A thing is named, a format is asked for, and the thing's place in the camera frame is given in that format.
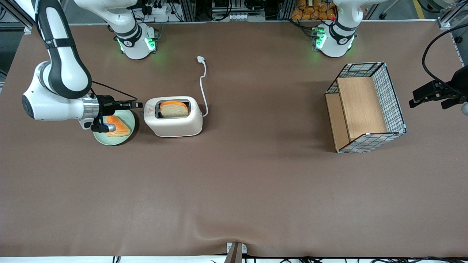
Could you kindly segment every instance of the green plate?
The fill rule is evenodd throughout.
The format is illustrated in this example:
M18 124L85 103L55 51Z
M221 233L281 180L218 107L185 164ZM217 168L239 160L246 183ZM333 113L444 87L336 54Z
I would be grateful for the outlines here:
M94 137L96 140L104 145L108 146L113 146L113 145L118 145L121 143L124 143L133 133L135 130L135 116L133 115L131 110L116 110L114 113L114 116L119 117L122 122L127 125L127 127L130 129L130 134L127 136L122 136L122 137L109 137L107 136L107 133L102 132L93 132ZM104 116L104 123L106 123L107 116Z

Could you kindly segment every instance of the toast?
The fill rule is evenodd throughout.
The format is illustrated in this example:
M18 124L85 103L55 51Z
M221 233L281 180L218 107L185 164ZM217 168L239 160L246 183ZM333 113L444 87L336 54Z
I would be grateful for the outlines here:
M183 102L163 102L159 107L164 118L187 117L189 115L189 108Z
M116 126L115 131L107 133L107 136L109 137L123 137L128 136L131 133L127 125L125 125L125 123L123 123L122 120L115 115L107 116L106 123L114 124Z

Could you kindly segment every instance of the green led light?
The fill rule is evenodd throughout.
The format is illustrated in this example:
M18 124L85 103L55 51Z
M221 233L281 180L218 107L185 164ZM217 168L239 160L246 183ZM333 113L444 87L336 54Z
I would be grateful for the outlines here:
M325 40L327 39L327 34L323 33L322 36L317 39L317 44L315 45L317 48L322 48L323 43L325 43Z
M353 41L353 40L354 40L354 36L352 36L352 38L351 38L351 40L350 40L350 45L348 46L348 49L351 48L351 46L352 46L352 41Z
M120 50L121 50L122 52L124 52L124 48L122 47L122 43L120 42L120 39L117 38L117 42L118 42L118 44L119 44L119 46L120 46Z
M156 44L154 43L154 39L145 37L145 42L146 42L146 45L148 46L149 50L154 50L155 49Z

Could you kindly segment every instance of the table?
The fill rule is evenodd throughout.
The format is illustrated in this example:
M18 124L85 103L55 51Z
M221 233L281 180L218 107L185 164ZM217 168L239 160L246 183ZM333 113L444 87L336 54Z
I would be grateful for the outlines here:
M209 255L229 241L255 256L467 255L468 121L459 106L407 103L431 80L421 56L436 22L364 22L342 58L288 23L167 25L138 61L105 26L72 32L93 80L142 102L202 102L204 56L210 114L198 136L162 139L141 122L117 147L73 120L32 120L21 94L48 56L24 36L0 95L0 256ZM324 93L346 63L373 61L388 65L408 134L336 154ZM461 67L449 36L427 64L445 80Z

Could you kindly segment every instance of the wooden shelf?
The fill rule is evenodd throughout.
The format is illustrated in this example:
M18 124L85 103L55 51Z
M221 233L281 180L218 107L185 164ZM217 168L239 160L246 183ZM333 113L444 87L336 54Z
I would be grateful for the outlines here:
M371 77L338 78L337 83L350 141L365 133L387 132Z
M338 78L338 93L325 94L336 151L365 133L387 132L373 79Z
M335 149L338 151L350 142L348 138L348 129L346 128L346 121L344 120L340 95L338 93L328 93L325 94L325 100L327 101Z

